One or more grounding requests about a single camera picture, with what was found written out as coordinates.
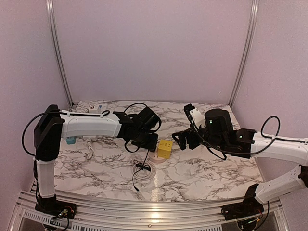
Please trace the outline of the yellow cube socket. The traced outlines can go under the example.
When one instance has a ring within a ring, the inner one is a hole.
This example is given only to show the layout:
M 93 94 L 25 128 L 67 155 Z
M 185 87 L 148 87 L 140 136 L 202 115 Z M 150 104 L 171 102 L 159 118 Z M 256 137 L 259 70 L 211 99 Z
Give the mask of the yellow cube socket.
M 169 159 L 172 153 L 173 142 L 168 140 L 160 140 L 157 148 L 157 156 Z

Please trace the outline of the black power adapter with cable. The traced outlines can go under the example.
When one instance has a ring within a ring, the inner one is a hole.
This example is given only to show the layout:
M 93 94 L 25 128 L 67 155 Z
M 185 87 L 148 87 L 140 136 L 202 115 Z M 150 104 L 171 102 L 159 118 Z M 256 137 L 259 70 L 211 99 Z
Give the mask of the black power adapter with cable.
M 151 172 L 151 167 L 148 164 L 146 164 L 148 154 L 149 154 L 149 150 L 147 151 L 146 157 L 142 162 L 134 161 L 134 165 L 135 165 L 135 167 L 137 167 L 137 170 L 132 175 L 132 185 L 133 185 L 134 189 L 136 190 L 136 192 L 138 192 L 138 193 L 140 192 L 140 190 L 135 186 L 135 181 L 134 181 L 135 175 L 137 173 L 139 173 L 140 171 L 143 171 L 143 170 Z

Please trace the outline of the pink round power strip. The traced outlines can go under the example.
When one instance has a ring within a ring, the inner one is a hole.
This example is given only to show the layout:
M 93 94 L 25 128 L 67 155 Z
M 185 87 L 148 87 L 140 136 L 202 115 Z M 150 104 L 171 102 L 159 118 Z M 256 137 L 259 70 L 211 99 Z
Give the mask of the pink round power strip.
M 146 161 L 133 161 L 133 179 L 140 181 L 148 181 L 156 175 L 156 165 L 166 162 L 166 158 L 157 156 L 157 154 L 150 153 Z

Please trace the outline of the long white power strip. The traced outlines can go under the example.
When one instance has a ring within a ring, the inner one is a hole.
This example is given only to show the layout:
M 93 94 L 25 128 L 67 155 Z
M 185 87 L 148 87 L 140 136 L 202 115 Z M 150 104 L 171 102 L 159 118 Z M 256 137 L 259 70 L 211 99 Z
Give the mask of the long white power strip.
M 100 108 L 101 108 L 101 110 L 100 110 L 100 114 L 101 114 L 103 112 L 103 105 L 102 104 L 99 104 L 99 105 L 100 105 Z M 87 160 L 90 160 L 90 159 L 92 159 L 92 157 L 94 155 L 94 148 L 93 148 L 92 143 L 97 141 L 98 136 L 97 135 L 96 136 L 93 136 L 93 135 L 83 136 L 82 139 L 86 143 L 86 146 L 88 148 L 88 152 L 85 154 L 85 158 Z

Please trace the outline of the white cube socket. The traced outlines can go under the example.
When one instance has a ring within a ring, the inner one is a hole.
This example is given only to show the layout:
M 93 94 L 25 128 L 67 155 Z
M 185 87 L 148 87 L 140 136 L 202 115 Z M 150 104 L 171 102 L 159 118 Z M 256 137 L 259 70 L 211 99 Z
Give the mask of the white cube socket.
M 99 114 L 100 113 L 100 105 L 90 105 L 88 108 L 88 113 L 90 114 Z

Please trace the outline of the teal power strip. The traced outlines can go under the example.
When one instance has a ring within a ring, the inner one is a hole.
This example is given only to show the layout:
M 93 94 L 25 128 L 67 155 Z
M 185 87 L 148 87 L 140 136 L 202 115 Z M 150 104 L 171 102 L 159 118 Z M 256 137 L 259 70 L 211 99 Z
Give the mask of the teal power strip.
M 68 144 L 68 145 L 72 145 L 72 144 L 75 144 L 76 143 L 76 136 L 73 136 L 73 137 L 67 137 L 66 139 L 65 139 L 65 141 L 66 141 L 66 143 Z

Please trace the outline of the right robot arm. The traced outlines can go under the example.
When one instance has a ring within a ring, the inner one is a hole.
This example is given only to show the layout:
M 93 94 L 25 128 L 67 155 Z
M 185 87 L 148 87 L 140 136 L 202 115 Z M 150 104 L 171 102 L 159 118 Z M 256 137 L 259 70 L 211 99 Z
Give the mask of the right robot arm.
M 308 140 L 306 138 L 284 138 L 278 134 L 268 135 L 254 129 L 234 129 L 227 110 L 211 109 L 205 114 L 187 105 L 184 112 L 190 122 L 186 130 L 175 132 L 172 138 L 181 150 L 205 146 L 211 153 L 222 153 L 241 158 L 272 158 L 296 163 L 296 167 L 282 176 L 262 184 L 250 186 L 245 199 L 239 203 L 238 211 L 248 216 L 263 204 L 281 195 L 308 186 Z

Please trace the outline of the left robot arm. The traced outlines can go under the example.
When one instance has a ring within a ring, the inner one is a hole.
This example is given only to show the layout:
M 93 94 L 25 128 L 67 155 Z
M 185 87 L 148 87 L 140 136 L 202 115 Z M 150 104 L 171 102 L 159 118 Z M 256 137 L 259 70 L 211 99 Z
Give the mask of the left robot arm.
M 60 202 L 54 199 L 54 166 L 61 139 L 107 136 L 123 139 L 125 146 L 130 143 L 137 150 L 154 152 L 161 125 L 159 116 L 147 105 L 135 114 L 110 110 L 99 114 L 76 113 L 61 110 L 55 104 L 49 105 L 45 112 L 27 123 L 21 136 L 23 150 L 34 157 L 35 178 L 43 208 L 50 214 L 61 210 Z

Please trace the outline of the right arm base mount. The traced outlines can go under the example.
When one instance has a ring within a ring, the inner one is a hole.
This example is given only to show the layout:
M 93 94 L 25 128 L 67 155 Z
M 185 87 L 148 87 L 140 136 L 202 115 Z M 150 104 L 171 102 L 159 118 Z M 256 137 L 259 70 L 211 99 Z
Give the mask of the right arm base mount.
M 258 185 L 248 187 L 242 202 L 222 206 L 221 213 L 225 220 L 244 218 L 264 212 L 263 204 L 255 198 Z

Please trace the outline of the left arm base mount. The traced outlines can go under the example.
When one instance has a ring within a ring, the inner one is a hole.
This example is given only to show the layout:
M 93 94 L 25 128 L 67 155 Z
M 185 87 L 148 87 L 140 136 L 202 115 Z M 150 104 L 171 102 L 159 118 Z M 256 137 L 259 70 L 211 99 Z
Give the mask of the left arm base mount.
M 53 215 L 56 218 L 68 217 L 73 219 L 75 217 L 77 205 L 74 203 L 59 201 L 54 195 L 51 198 L 42 198 L 39 194 L 36 194 L 36 206 L 35 209 L 39 212 Z

